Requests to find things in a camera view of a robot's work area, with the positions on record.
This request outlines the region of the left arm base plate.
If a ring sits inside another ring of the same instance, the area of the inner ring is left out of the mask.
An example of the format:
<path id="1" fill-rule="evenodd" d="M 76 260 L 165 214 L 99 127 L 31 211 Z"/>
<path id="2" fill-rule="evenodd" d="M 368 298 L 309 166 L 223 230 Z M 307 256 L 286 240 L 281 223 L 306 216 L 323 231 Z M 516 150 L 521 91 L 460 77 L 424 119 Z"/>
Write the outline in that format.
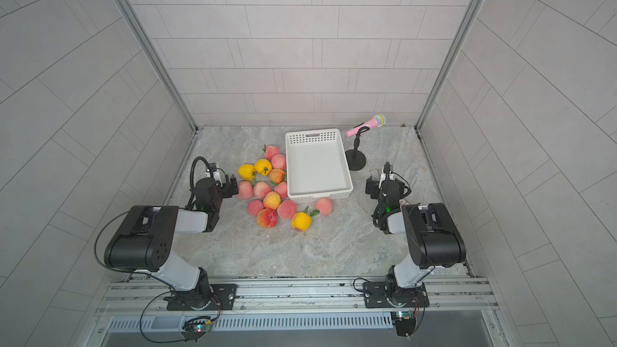
<path id="1" fill-rule="evenodd" d="M 167 311 L 227 311 L 233 309 L 237 289 L 237 284 L 211 284 L 208 289 L 198 286 L 188 292 L 173 292 L 163 300 Z"/>

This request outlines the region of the aluminium mounting rail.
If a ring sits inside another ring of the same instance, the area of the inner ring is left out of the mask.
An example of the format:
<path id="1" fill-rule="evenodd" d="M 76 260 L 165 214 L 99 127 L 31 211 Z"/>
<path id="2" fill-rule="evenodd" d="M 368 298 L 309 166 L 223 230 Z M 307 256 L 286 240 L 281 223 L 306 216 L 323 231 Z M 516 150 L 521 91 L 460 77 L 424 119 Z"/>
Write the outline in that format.
<path id="1" fill-rule="evenodd" d="M 485 278 L 436 276 L 424 281 L 418 299 L 395 302 L 387 299 L 383 284 L 374 278 L 255 278 L 212 282 L 218 302 L 206 308 L 185 308 L 183 315 L 265 313 L 352 313 L 492 310 L 498 307 Z"/>

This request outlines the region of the pink toy microphone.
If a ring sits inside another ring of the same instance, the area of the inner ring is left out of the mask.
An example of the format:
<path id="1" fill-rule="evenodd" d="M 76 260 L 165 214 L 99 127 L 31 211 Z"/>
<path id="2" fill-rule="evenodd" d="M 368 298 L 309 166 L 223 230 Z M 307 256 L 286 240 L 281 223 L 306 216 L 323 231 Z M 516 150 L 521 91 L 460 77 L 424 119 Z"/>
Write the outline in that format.
<path id="1" fill-rule="evenodd" d="M 358 126 L 353 127 L 351 130 L 346 132 L 346 136 L 350 138 L 351 136 L 357 135 L 360 131 L 366 132 L 368 129 L 376 129 L 378 127 L 382 127 L 387 122 L 387 119 L 384 115 L 378 114 L 374 116 L 372 119 L 367 122 L 360 124 Z"/>

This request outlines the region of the red orange peach bottom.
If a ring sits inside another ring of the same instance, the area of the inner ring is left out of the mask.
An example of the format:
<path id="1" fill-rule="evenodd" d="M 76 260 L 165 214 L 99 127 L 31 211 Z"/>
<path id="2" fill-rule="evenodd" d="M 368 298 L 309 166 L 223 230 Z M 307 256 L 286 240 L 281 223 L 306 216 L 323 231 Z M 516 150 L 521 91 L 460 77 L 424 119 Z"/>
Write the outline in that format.
<path id="1" fill-rule="evenodd" d="M 273 209 L 265 208 L 258 212 L 255 221 L 261 228 L 273 228 L 278 223 L 277 213 Z"/>

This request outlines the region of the white perforated plastic basket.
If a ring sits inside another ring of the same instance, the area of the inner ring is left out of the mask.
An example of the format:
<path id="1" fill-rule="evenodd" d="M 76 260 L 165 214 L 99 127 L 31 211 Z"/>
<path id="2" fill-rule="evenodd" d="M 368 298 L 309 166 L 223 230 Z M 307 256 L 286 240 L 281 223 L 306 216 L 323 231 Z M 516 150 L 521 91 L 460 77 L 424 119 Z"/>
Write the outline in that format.
<path id="1" fill-rule="evenodd" d="M 292 201 L 350 197 L 353 182 L 339 129 L 286 133 L 285 154 Z"/>

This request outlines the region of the right circuit board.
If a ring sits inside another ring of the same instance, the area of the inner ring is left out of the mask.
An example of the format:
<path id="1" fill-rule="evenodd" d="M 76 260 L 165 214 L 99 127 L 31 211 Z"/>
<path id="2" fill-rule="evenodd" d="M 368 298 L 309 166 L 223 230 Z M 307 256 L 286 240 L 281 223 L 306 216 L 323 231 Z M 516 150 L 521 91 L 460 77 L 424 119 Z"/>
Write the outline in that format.
<path id="1" fill-rule="evenodd" d="M 418 327 L 419 312 L 417 310 L 395 311 L 390 315 L 397 337 L 410 339 Z"/>

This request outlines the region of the pink peach beside basket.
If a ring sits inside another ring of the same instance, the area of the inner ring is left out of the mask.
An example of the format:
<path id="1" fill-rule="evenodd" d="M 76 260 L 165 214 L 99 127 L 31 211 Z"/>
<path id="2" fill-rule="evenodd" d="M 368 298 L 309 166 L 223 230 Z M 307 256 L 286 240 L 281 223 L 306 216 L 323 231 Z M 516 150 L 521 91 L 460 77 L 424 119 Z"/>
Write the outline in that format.
<path id="1" fill-rule="evenodd" d="M 288 186 L 286 182 L 281 182 L 275 186 L 274 191 L 281 196 L 282 200 L 285 200 L 289 197 L 288 195 Z"/>

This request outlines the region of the dark pink peach lower left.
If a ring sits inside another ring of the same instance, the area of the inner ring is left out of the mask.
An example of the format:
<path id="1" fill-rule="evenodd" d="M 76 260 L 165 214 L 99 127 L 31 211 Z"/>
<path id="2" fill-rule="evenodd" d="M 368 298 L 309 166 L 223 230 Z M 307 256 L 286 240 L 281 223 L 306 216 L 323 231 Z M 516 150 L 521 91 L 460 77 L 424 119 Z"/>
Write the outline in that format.
<path id="1" fill-rule="evenodd" d="M 252 200 L 247 205 L 247 213 L 252 217 L 257 217 L 258 213 L 264 209 L 264 204 L 259 199 Z"/>

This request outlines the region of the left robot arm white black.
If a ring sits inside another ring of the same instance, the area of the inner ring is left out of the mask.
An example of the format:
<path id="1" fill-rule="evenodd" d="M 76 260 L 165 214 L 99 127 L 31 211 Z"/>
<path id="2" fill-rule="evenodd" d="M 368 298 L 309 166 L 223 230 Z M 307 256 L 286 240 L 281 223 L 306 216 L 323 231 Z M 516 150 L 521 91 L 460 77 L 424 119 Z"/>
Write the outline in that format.
<path id="1" fill-rule="evenodd" d="M 122 222 L 97 262 L 110 271 L 148 276 L 165 284 L 169 311 L 233 309 L 235 284 L 212 284 L 205 269 L 173 251 L 179 233 L 212 232 L 224 199 L 239 194 L 235 175 L 228 175 L 204 157 L 191 164 L 190 198 L 185 207 L 134 206 L 121 214 Z"/>

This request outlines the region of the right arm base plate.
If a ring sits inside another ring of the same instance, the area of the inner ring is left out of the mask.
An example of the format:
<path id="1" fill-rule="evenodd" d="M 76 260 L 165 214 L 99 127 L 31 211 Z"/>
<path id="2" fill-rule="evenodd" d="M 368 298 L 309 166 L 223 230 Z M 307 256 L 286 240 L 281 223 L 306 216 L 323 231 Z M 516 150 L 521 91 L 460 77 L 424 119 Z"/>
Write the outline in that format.
<path id="1" fill-rule="evenodd" d="M 361 288 L 366 308 L 427 308 L 430 301 L 422 285 L 402 289 L 387 282 L 364 282 Z"/>

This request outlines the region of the yellow peach with leaf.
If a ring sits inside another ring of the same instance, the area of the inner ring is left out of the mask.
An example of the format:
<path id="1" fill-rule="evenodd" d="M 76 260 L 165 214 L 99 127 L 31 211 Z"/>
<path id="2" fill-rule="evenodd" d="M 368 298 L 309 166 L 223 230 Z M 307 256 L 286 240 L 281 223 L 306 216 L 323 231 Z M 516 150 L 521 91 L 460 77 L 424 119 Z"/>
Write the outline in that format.
<path id="1" fill-rule="evenodd" d="M 310 210 L 308 207 L 303 211 L 295 213 L 291 219 L 292 229 L 294 229 L 294 231 L 306 232 L 312 224 L 312 218 L 319 214 L 319 210 Z"/>

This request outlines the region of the pink peach left row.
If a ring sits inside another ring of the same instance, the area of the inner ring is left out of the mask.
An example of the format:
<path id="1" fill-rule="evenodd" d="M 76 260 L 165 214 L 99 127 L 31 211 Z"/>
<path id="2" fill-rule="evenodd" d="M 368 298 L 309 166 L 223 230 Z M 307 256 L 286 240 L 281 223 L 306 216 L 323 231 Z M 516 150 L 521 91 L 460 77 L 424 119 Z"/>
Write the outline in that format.
<path id="1" fill-rule="evenodd" d="M 241 200 L 252 199 L 254 196 L 252 183 L 242 181 L 238 183 L 238 194 L 236 197 Z"/>

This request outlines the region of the orange wrinkled peach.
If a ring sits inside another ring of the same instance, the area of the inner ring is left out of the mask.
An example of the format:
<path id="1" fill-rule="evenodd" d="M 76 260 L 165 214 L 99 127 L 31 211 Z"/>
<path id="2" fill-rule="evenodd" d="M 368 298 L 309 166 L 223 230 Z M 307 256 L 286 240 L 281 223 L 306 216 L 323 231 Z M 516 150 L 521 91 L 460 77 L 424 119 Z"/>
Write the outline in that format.
<path id="1" fill-rule="evenodd" d="M 286 172 L 281 169 L 272 169 L 268 175 L 270 182 L 279 185 L 286 181 Z"/>

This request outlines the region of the pink peach with leaf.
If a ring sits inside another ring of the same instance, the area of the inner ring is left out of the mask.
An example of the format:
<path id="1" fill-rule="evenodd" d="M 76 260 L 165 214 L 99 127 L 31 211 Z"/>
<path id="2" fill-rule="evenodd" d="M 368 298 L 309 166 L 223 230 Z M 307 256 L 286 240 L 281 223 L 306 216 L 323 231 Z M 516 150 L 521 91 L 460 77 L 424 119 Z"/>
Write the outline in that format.
<path id="1" fill-rule="evenodd" d="M 276 146 L 265 146 L 264 147 L 264 158 L 267 160 L 271 160 L 275 155 L 279 154 L 280 151 Z"/>

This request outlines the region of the orange pink peach centre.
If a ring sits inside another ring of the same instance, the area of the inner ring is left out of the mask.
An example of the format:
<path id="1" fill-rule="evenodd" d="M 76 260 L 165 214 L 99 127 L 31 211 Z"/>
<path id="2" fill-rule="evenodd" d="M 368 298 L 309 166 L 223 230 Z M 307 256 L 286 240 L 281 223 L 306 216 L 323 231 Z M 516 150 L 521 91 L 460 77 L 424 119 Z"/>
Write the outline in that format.
<path id="1" fill-rule="evenodd" d="M 264 209 L 277 210 L 281 205 L 281 196 L 276 191 L 270 191 L 262 200 Z"/>

